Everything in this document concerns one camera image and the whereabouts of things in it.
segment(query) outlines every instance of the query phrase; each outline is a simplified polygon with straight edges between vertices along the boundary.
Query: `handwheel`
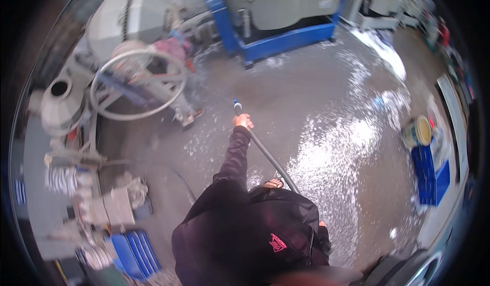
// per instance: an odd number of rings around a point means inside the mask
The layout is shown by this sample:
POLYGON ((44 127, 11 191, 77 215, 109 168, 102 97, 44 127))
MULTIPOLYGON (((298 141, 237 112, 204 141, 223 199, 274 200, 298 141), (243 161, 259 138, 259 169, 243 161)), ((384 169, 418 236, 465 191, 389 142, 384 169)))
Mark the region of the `handwheel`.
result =
POLYGON ((169 65, 175 66, 176 69, 178 69, 178 74, 149 74, 146 75, 145 77, 141 79, 135 79, 132 82, 132 85, 142 85, 142 84, 148 84, 148 83, 162 83, 162 82, 180 82, 180 88, 178 89, 177 93, 169 99, 165 104, 151 110, 151 111, 144 111, 143 113, 139 114, 118 114, 118 113, 113 113, 111 111, 107 111, 107 107, 101 107, 101 102, 98 102, 98 100, 95 98, 95 91, 97 89, 97 86, 99 84, 99 80, 97 78, 97 75, 95 75, 94 81, 92 82, 92 85, 90 87, 90 103, 92 104, 93 108, 97 113, 101 114, 102 116, 108 118, 108 119, 113 119, 113 120, 120 120, 120 121, 130 121, 130 120, 137 120, 141 118, 146 118, 151 115, 155 115, 156 113, 163 111, 166 109, 169 105, 171 105, 183 92, 187 84, 187 77, 186 77, 186 69, 184 67, 184 64, 176 59, 175 57, 169 55, 166 52, 156 50, 152 47, 144 48, 144 49, 136 49, 136 50, 130 50, 124 53, 121 53, 120 55, 114 57, 111 59, 109 62, 107 62, 102 68, 100 69, 100 73, 106 72, 109 68, 111 68, 114 64, 117 64, 121 60, 129 57, 135 57, 135 56, 142 56, 142 55, 150 55, 150 56, 156 56, 159 58, 165 59, 169 65))

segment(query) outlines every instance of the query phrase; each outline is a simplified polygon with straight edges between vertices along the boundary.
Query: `wall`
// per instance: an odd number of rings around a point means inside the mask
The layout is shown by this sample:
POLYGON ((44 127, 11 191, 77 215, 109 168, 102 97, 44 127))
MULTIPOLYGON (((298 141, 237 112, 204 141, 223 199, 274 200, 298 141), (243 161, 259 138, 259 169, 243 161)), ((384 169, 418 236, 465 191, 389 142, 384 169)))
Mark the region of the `wall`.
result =
POLYGON ((74 245, 45 238, 68 218, 66 207, 71 205, 67 196, 52 193, 44 187, 44 155, 51 151, 50 139, 41 126, 41 118, 29 117, 23 156, 24 183, 32 233, 44 260, 75 255, 74 245))

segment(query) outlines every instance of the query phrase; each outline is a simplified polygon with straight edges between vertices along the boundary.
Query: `foot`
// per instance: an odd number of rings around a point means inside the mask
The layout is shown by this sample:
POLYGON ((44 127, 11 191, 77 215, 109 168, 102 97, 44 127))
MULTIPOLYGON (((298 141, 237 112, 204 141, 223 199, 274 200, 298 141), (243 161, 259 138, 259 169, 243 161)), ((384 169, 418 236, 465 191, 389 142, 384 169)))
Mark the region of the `foot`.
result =
POLYGON ((282 183, 281 180, 279 179, 272 179, 267 181, 262 185, 262 187, 268 187, 268 188, 282 188, 284 184, 282 183))

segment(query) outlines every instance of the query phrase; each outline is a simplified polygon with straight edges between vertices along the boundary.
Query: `yellow bucket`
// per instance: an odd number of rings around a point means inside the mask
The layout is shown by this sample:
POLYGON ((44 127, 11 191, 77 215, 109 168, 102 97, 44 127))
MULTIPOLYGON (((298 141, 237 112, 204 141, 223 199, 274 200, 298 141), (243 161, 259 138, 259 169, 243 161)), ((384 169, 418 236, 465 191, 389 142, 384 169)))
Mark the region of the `yellow bucket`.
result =
POLYGON ((432 130, 429 120, 424 115, 420 115, 415 121, 408 124, 402 130, 402 140, 407 149, 417 146, 428 146, 432 139, 432 130))

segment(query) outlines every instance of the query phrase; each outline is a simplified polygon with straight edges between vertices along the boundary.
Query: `concrete floor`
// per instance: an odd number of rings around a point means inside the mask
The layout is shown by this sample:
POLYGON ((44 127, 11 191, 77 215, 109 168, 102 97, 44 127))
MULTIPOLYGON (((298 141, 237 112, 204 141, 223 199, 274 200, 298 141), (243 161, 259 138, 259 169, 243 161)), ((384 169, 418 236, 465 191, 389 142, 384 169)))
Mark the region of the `concrete floor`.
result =
MULTIPOLYGON (((337 32, 335 43, 280 54, 248 71, 220 44, 200 49, 187 96, 205 112, 185 130, 172 123, 170 110, 132 122, 101 120, 101 153, 131 160, 103 168, 102 189, 125 170, 146 179, 154 215, 134 227, 148 232, 163 267, 174 265, 170 237, 192 205, 185 182, 199 197, 223 162, 234 98, 318 205, 333 243, 332 265, 362 270, 392 249, 414 245, 423 215, 410 201, 413 167, 399 128, 426 113, 431 94, 443 110, 433 86, 443 66, 416 30, 399 29, 394 47, 407 71, 401 82, 345 27, 337 32)), ((248 167, 249 187, 276 176, 253 143, 248 167)))

